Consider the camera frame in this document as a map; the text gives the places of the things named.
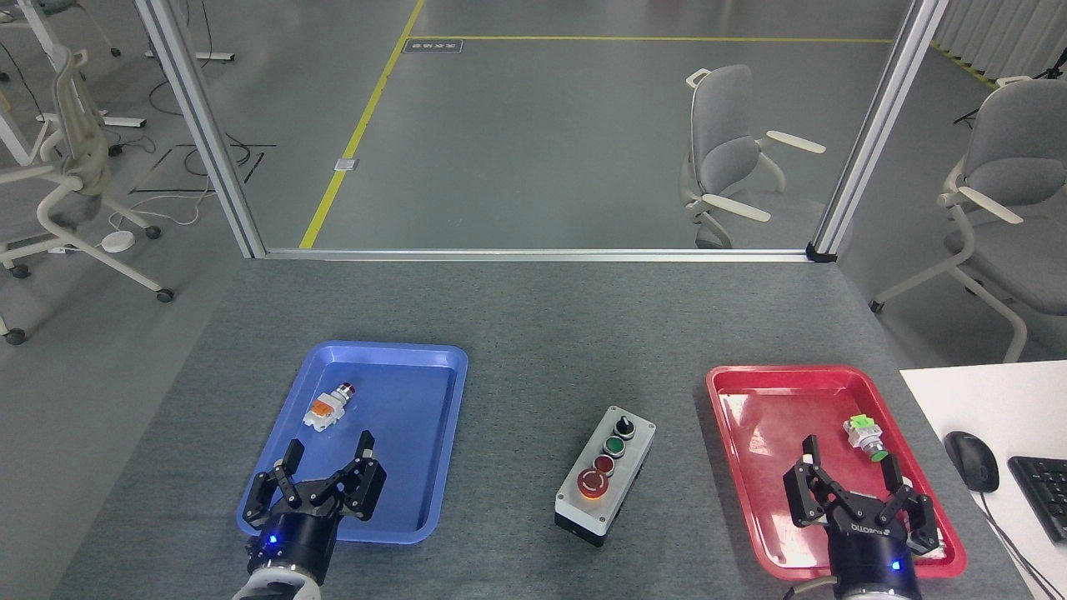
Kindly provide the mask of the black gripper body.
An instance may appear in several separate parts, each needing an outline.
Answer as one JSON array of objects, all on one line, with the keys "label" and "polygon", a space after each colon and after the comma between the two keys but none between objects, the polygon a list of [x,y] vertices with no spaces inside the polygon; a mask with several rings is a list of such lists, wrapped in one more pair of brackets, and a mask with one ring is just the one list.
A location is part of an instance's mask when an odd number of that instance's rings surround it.
[{"label": "black gripper body", "polygon": [[290,508],[278,502],[248,544],[248,573],[268,567],[294,567],[317,584],[323,584],[330,566],[337,528],[343,520],[343,503],[330,500],[315,506],[304,502]]},{"label": "black gripper body", "polygon": [[921,599],[907,531],[898,517],[881,527],[848,512],[828,516],[828,553],[837,599]]}]

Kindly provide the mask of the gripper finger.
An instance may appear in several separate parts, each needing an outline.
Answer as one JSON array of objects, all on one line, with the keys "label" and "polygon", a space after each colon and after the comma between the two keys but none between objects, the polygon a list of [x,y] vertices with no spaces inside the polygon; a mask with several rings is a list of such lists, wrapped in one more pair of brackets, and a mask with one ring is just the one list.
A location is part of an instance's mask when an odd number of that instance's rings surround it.
[{"label": "gripper finger", "polygon": [[805,438],[803,456],[785,472],[784,489],[790,517],[798,528],[826,516],[834,503],[851,515],[851,495],[822,468],[815,435]]},{"label": "gripper finger", "polygon": [[888,453],[879,464],[883,471],[885,490],[890,493],[890,498],[883,502],[883,509],[879,512],[879,525],[888,527],[899,514],[899,509],[903,509],[908,516],[910,530],[907,546],[912,553],[925,555],[937,550],[939,539],[931,498],[918,493],[911,483],[904,481],[899,460],[893,453]]},{"label": "gripper finger", "polygon": [[388,472],[377,459],[375,436],[369,430],[359,435],[357,451],[350,463],[328,480],[328,498],[337,501],[337,512],[368,521],[375,514],[378,498]]},{"label": "gripper finger", "polygon": [[282,457],[252,481],[252,522],[267,522],[270,515],[310,514],[310,501],[294,478],[305,446],[293,439]]}]

